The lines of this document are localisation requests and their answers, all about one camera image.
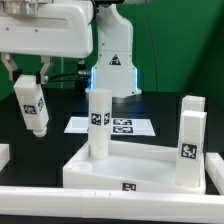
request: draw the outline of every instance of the white panel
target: white panel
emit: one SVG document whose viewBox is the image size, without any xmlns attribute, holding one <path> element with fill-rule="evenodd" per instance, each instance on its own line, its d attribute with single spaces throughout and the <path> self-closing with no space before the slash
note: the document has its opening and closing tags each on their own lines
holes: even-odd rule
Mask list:
<svg viewBox="0 0 224 224">
<path fill-rule="evenodd" d="M 224 161 L 218 153 L 206 153 L 206 171 L 218 192 L 224 195 Z"/>
<path fill-rule="evenodd" d="M 36 17 L 0 12 L 0 52 L 85 58 L 93 48 L 92 16 L 90 1 L 68 0 L 39 5 Z"/>
<path fill-rule="evenodd" d="M 5 215 L 223 224 L 223 210 L 223 196 L 0 187 Z"/>
</svg>

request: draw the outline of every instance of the green background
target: green background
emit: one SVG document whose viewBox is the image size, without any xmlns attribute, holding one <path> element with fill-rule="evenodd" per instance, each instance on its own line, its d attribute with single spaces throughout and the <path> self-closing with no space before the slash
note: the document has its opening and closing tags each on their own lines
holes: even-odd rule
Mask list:
<svg viewBox="0 0 224 224">
<path fill-rule="evenodd" d="M 150 23 L 158 65 L 160 92 L 193 92 L 212 97 L 224 106 L 224 1 L 223 0 L 153 0 Z M 133 63 L 139 71 L 139 87 L 156 91 L 152 44 L 144 5 L 119 5 L 118 11 L 134 26 Z M 97 60 L 95 49 L 86 62 L 90 69 Z M 24 74 L 41 68 L 40 57 L 17 55 L 16 63 Z M 77 60 L 56 58 L 50 72 L 75 72 Z M 73 88 L 72 83 L 49 87 Z M 12 91 L 8 73 L 0 63 L 0 99 Z"/>
</svg>

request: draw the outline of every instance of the white robot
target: white robot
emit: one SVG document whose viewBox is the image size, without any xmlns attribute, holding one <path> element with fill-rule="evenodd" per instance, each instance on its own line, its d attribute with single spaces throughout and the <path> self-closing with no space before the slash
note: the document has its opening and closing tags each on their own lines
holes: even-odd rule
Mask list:
<svg viewBox="0 0 224 224">
<path fill-rule="evenodd" d="M 0 1 L 1 58 L 10 79 L 16 82 L 14 89 L 26 127 L 37 137 L 46 134 L 48 113 L 40 84 L 48 81 L 46 74 L 53 63 L 52 57 L 86 58 L 93 49 L 91 22 L 95 17 L 99 27 L 98 62 L 92 69 L 91 85 L 86 91 L 110 89 L 114 99 L 122 102 L 141 93 L 137 88 L 137 69 L 132 64 L 133 28 L 113 4 L 123 2 Z M 23 75 L 12 54 L 40 55 L 44 65 L 36 77 Z"/>
</svg>

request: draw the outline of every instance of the white plastic part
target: white plastic part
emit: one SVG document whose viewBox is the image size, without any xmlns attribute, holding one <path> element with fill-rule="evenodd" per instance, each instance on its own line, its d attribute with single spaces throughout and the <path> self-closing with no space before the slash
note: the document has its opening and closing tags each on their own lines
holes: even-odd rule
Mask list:
<svg viewBox="0 0 224 224">
<path fill-rule="evenodd" d="M 206 116 L 205 112 L 189 110 L 181 115 L 176 164 L 177 185 L 200 186 Z"/>
<path fill-rule="evenodd" d="M 137 69 L 132 63 L 132 24 L 112 5 L 99 8 L 97 25 L 98 61 L 92 69 L 91 89 L 110 89 L 112 96 L 118 98 L 141 94 Z"/>
<path fill-rule="evenodd" d="M 224 195 L 224 161 L 218 153 L 206 153 L 205 168 L 221 195 Z"/>
<path fill-rule="evenodd" d="M 37 137 L 45 136 L 49 117 L 42 88 L 40 84 L 36 84 L 36 77 L 21 75 L 14 89 L 26 128 L 33 130 Z"/>
<path fill-rule="evenodd" d="M 59 188 L 0 187 L 0 214 L 220 223 L 224 197 Z"/>
<path fill-rule="evenodd" d="M 181 114 L 185 110 L 203 112 L 205 108 L 205 98 L 197 96 L 186 96 L 182 99 Z"/>
<path fill-rule="evenodd" d="M 71 170 L 77 171 L 77 172 L 85 172 L 85 173 L 92 172 L 92 164 L 87 162 L 75 161 L 71 164 L 70 168 Z"/>
<path fill-rule="evenodd" d="M 91 1 L 55 0 L 38 15 L 9 16 L 0 2 L 0 52 L 85 58 L 92 49 Z"/>
<path fill-rule="evenodd" d="M 10 160 L 9 145 L 0 144 L 0 171 L 9 162 L 9 160 Z"/>
<path fill-rule="evenodd" d="M 105 159 L 111 140 L 112 91 L 95 89 L 89 93 L 89 133 L 90 156 Z"/>
<path fill-rule="evenodd" d="M 90 157 L 87 142 L 63 167 L 63 187 L 204 194 L 203 158 L 200 186 L 178 186 L 175 184 L 177 154 L 177 148 L 111 141 L 108 157 L 96 160 Z M 91 164 L 91 172 L 72 169 L 76 162 Z"/>
</svg>

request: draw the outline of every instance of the warning label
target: warning label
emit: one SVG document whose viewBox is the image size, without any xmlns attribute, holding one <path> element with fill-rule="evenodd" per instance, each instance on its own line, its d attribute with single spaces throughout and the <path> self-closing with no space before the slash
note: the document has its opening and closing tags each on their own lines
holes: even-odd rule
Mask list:
<svg viewBox="0 0 224 224">
<path fill-rule="evenodd" d="M 113 59 L 110 61 L 110 65 L 121 65 L 121 62 L 120 62 L 117 54 L 115 54 Z"/>
</svg>

